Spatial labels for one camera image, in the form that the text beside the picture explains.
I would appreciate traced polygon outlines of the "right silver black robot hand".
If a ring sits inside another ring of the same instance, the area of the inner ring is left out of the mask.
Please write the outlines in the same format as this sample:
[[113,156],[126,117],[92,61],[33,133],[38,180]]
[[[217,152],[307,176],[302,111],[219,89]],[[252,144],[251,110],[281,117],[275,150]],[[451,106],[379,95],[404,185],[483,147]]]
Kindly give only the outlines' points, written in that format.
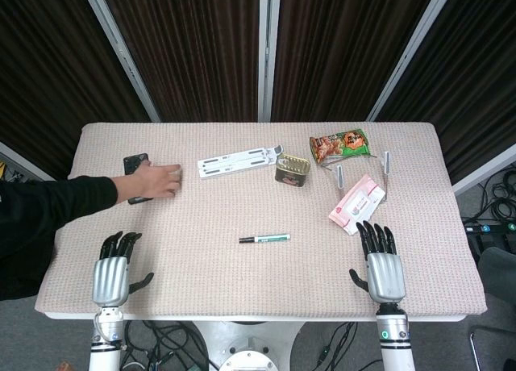
[[356,286],[366,291],[378,304],[399,303],[406,296],[402,261],[397,254],[393,233],[388,227],[357,222],[366,264],[367,279],[354,269],[349,275]]

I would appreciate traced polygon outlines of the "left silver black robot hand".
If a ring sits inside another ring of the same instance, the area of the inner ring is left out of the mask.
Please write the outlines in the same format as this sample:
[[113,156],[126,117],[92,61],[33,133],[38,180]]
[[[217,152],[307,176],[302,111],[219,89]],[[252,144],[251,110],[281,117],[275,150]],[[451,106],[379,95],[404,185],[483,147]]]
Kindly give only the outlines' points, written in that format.
[[129,283],[129,266],[136,242],[141,233],[119,231],[102,243],[99,258],[94,265],[92,299],[99,307],[119,307],[130,294],[148,286],[154,273],[141,281]]

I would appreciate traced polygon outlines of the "person's bare hand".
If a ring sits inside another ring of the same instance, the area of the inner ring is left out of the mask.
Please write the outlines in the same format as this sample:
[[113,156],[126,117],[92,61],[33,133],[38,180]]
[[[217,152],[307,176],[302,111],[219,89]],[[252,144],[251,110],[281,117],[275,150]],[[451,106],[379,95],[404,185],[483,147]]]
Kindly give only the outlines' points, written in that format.
[[135,192],[143,198],[173,197],[181,189],[180,165],[142,164],[131,175]]

